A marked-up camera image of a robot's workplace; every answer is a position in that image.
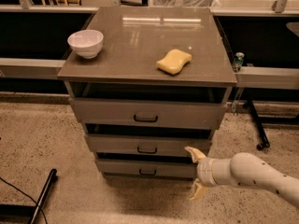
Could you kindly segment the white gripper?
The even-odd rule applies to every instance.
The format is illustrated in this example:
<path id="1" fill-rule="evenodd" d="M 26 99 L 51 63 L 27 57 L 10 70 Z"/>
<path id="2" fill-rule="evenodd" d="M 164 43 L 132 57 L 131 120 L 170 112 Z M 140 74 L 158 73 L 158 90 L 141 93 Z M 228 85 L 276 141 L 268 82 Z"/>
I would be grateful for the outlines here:
<path id="1" fill-rule="evenodd" d="M 191 154 L 192 162 L 197 164 L 197 177 L 193 182 L 193 193 L 189 198 L 195 201 L 203 197 L 207 192 L 207 187 L 214 187 L 216 182 L 212 174 L 212 164 L 214 159 L 206 158 L 206 155 L 195 147 L 185 147 L 185 150 Z"/>

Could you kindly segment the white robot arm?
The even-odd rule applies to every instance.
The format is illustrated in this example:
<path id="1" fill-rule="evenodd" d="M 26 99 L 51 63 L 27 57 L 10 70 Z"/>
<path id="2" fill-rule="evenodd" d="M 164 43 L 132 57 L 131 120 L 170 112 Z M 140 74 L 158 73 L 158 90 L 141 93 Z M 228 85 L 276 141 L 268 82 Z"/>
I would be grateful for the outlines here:
<path id="1" fill-rule="evenodd" d="M 191 201 L 204 195 L 210 187 L 231 186 L 265 189 L 299 208 L 299 179 L 285 175 L 249 153 L 237 153 L 230 159 L 208 158 L 195 147 L 185 147 L 196 164 Z"/>

